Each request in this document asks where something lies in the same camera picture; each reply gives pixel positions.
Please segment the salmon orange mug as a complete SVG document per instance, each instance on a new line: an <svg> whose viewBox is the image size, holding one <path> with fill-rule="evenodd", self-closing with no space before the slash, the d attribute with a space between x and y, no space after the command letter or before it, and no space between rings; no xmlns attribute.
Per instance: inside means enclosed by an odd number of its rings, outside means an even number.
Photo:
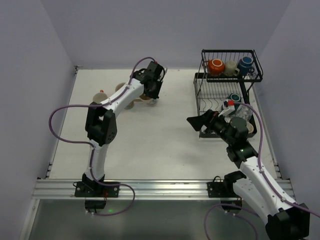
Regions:
<svg viewBox="0 0 320 240"><path fill-rule="evenodd" d="M108 99L108 95L102 89L92 97L92 101L97 104L100 104L106 99Z"/></svg>

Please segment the tall floral white mug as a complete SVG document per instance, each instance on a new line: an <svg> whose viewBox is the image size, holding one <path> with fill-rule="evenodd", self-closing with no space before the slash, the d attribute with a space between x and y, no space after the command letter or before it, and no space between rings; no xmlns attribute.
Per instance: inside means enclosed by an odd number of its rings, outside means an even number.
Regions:
<svg viewBox="0 0 320 240"><path fill-rule="evenodd" d="M140 95L139 97L133 100L134 102L142 102L150 106L155 106L158 103L157 98L151 98L146 96L145 94Z"/></svg>

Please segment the cream floral mug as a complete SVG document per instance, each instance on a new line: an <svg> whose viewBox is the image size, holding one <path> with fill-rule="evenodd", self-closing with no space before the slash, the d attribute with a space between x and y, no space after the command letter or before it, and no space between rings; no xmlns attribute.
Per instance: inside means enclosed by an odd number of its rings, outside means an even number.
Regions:
<svg viewBox="0 0 320 240"><path fill-rule="evenodd" d="M121 104L121 107L124 110L130 110L134 107L134 99L136 95L134 93L135 88L128 86L127 83L119 83L115 88L115 98L114 102L118 106Z"/></svg>

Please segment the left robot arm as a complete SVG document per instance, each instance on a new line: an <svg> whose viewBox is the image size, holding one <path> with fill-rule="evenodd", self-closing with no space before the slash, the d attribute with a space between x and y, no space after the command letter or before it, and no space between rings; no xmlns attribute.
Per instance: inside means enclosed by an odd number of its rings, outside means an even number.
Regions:
<svg viewBox="0 0 320 240"><path fill-rule="evenodd" d="M144 95L159 98L167 68L152 60L147 68L133 70L129 80L100 104L91 103L85 131L89 139L90 157L82 182L91 191L99 191L105 177L105 160L110 143L117 135L117 117L135 99Z"/></svg>

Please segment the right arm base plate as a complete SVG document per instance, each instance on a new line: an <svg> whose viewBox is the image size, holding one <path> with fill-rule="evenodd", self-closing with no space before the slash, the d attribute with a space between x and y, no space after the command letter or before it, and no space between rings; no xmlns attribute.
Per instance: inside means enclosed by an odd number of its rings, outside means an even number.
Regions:
<svg viewBox="0 0 320 240"><path fill-rule="evenodd" d="M232 186L220 176L215 176L212 181L206 183L209 198L238 198Z"/></svg>

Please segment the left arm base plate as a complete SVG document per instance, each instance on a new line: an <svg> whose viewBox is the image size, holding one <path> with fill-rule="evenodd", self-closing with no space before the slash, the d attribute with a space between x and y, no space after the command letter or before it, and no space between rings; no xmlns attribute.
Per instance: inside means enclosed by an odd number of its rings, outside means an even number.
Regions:
<svg viewBox="0 0 320 240"><path fill-rule="evenodd" d="M102 186L95 181L77 181L74 196L77 198L117 198L119 196L118 186Z"/></svg>

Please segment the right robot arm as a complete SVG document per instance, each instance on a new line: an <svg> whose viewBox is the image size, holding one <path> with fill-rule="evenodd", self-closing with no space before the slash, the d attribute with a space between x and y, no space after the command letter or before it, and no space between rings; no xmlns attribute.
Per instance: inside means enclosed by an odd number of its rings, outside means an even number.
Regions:
<svg viewBox="0 0 320 240"><path fill-rule="evenodd" d="M309 236L310 213L296 204L273 179L248 141L247 122L240 117L226 121L216 111L186 119L199 132L203 126L227 143L228 158L238 170L225 175L226 188L245 200L265 225L271 240L302 240Z"/></svg>

